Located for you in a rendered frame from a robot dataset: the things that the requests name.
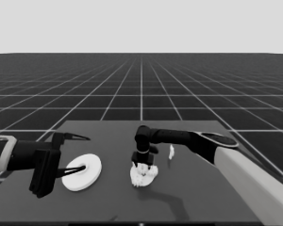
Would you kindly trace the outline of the white round pinned carrier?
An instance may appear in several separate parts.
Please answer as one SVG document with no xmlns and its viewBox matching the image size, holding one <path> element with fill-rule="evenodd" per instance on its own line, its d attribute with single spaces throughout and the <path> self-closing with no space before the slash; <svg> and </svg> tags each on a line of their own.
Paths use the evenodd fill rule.
<svg viewBox="0 0 283 226">
<path fill-rule="evenodd" d="M 135 174 L 139 174 L 139 173 L 134 172 L 132 169 L 130 169 L 130 179 Z M 147 175 L 143 176 L 142 186 L 149 186 L 155 180 L 156 177 L 151 177 Z"/>
</svg>

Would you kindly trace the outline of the large thick white disc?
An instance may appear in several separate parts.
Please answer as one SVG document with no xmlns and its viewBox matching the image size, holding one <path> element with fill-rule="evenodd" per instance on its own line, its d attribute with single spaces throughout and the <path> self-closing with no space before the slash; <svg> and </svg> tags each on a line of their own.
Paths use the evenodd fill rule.
<svg viewBox="0 0 283 226">
<path fill-rule="evenodd" d="M 68 165 L 68 168 L 84 167 L 83 170 L 63 176 L 61 181 L 70 191 L 81 191 L 91 186 L 100 176 L 102 162 L 93 153 L 86 153 L 76 157 Z"/>
</svg>

